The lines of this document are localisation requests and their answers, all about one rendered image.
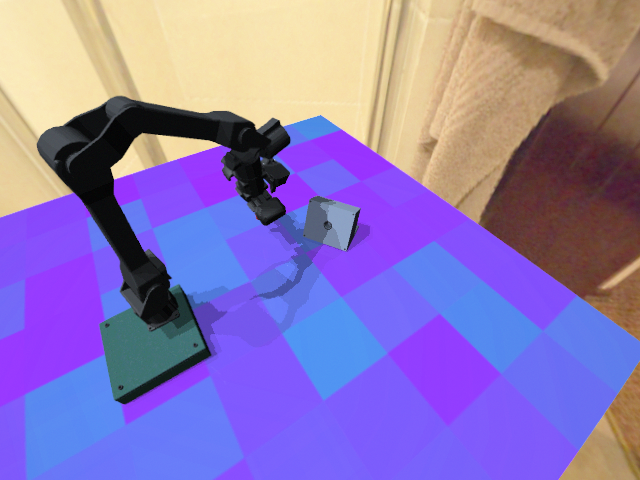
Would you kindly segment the grey metal panel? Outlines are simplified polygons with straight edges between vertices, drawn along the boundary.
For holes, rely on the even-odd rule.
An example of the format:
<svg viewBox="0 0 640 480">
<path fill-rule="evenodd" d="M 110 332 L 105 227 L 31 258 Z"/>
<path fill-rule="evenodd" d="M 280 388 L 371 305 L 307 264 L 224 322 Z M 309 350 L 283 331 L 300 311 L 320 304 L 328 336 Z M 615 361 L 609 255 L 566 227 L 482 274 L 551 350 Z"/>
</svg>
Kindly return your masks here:
<svg viewBox="0 0 640 480">
<path fill-rule="evenodd" d="M 322 196 L 309 199 L 303 237 L 347 251 L 361 208 Z"/>
</svg>

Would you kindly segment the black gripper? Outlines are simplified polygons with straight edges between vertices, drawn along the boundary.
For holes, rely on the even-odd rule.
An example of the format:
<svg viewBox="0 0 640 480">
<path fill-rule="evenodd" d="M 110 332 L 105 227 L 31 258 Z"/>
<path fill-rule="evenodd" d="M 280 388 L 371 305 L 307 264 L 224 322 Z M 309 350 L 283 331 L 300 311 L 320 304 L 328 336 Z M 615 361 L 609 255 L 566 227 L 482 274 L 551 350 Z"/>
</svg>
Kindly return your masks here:
<svg viewBox="0 0 640 480">
<path fill-rule="evenodd" d="M 244 199 L 246 205 L 255 213 L 259 221 L 267 226 L 286 214 L 286 207 L 277 198 L 272 197 L 266 190 L 268 184 L 264 181 L 267 177 L 266 172 L 262 169 L 261 173 L 254 179 L 244 180 L 236 176 L 236 172 L 226 166 L 222 172 L 228 181 L 232 181 L 235 176 L 236 181 L 234 190 Z"/>
</svg>

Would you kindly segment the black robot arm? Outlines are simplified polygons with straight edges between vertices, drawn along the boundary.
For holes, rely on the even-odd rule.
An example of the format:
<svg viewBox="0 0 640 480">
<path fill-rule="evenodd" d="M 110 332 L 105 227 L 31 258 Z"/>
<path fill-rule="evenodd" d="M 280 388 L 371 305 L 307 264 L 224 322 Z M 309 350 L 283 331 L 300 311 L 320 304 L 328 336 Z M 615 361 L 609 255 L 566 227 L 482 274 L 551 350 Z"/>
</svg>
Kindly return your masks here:
<svg viewBox="0 0 640 480">
<path fill-rule="evenodd" d="M 273 117 L 257 130 L 254 122 L 229 111 L 199 113 L 123 95 L 40 136 L 39 155 L 89 211 L 119 259 L 119 293 L 153 331 L 180 316 L 168 289 L 172 278 L 150 249 L 144 252 L 117 202 L 111 171 L 141 133 L 208 140 L 232 149 L 221 163 L 244 180 L 263 169 L 271 194 L 290 175 L 273 157 L 291 141 Z"/>
</svg>

